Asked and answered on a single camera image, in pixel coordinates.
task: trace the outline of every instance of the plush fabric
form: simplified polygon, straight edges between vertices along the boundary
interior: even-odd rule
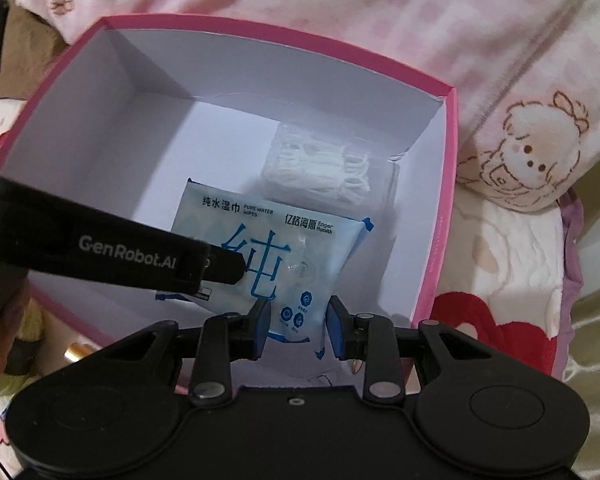
[[[99,16],[202,12],[333,36],[458,88],[458,181],[535,211],[600,159],[600,0],[18,0],[74,42]]]
[[[591,416],[589,437],[573,469],[586,480],[600,480],[600,291],[578,301],[571,319],[575,337],[564,378]]]
[[[561,379],[582,288],[580,201],[570,191],[529,215],[459,188],[431,317]]]
[[[574,190],[584,206],[584,227],[580,235],[582,237],[600,218],[600,162],[577,181]]]
[[[17,7],[15,0],[7,1],[10,11],[2,48],[0,98],[27,99],[65,44],[39,17]]]

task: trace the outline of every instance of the wet wipes package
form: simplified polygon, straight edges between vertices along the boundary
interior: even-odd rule
[[[195,296],[158,292],[158,300],[193,301],[215,314],[246,314],[271,300],[269,336],[310,342],[324,353],[324,315],[347,259],[371,231],[363,221],[269,202],[189,181],[172,232],[239,251],[246,272],[237,285],[202,282]]]

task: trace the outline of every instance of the plastic bag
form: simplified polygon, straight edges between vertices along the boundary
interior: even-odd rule
[[[280,123],[262,168],[266,196],[323,213],[362,218],[380,214],[398,166],[353,139],[330,139]]]
[[[194,301],[215,314],[246,314],[271,301],[269,336],[311,342],[324,354],[324,316],[336,279],[373,225],[368,219],[308,211],[189,182],[172,232],[233,251],[247,262],[236,285],[202,282],[195,297],[159,292],[158,300]]]

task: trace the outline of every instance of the pink box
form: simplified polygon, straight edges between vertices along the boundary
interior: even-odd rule
[[[458,142],[454,88],[397,61],[296,30],[211,16],[99,20],[27,103],[0,174],[169,230],[188,178],[248,192],[280,121],[382,145],[399,173],[385,218],[336,293],[400,326],[430,313]],[[38,299],[100,344],[195,304],[32,272]]]

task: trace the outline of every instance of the white fabric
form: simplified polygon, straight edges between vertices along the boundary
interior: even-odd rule
[[[551,339],[560,325],[563,251],[557,204],[519,213],[456,185],[438,294],[470,292],[489,305],[497,325],[529,322]]]

